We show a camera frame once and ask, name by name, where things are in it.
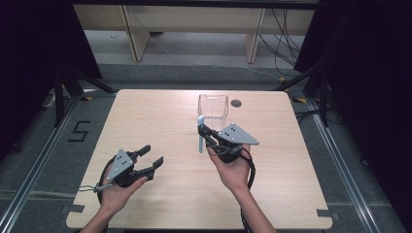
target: white marker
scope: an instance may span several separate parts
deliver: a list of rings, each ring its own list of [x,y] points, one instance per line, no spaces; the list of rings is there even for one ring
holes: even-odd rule
[[[200,125],[201,128],[203,128],[203,124],[205,123],[205,117],[203,115],[200,115],[197,118],[197,125]],[[199,152],[203,152],[203,137],[199,135]]]

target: black backdrop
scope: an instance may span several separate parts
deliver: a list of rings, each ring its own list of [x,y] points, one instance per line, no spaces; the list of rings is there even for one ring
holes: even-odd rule
[[[363,0],[328,84],[362,155],[412,232],[412,1]],[[317,13],[295,69],[314,64],[330,33]]]
[[[101,74],[72,5],[62,1],[0,1],[0,56],[1,160],[40,111],[58,66]]]

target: transparent container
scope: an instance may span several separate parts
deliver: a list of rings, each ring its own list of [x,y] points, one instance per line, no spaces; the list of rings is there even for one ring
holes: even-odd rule
[[[204,123],[211,129],[221,131],[228,115],[226,95],[199,95],[197,113],[204,116]]]

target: wooden table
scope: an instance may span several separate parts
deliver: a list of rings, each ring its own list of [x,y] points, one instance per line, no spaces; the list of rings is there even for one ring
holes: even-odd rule
[[[152,150],[138,159],[140,170],[164,156],[154,179],[140,188],[110,222],[123,229],[241,229],[239,206],[223,186],[206,150],[198,151],[199,94],[227,95],[227,123],[235,122],[260,142],[251,153],[257,167],[252,187],[277,229],[327,229],[330,217],[308,150],[284,92],[228,90],[121,90],[109,113],[81,185],[95,185],[119,149]],[[84,227],[99,208],[95,193],[78,192],[67,225]]]

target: wrist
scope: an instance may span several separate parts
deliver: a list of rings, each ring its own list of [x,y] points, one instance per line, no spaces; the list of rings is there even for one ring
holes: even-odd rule
[[[110,221],[110,219],[112,219],[112,217],[116,215],[116,212],[104,207],[100,207],[96,215],[99,216],[99,218],[102,220]]]
[[[233,193],[236,199],[251,195],[251,190],[249,190],[247,186],[236,187],[230,191]]]

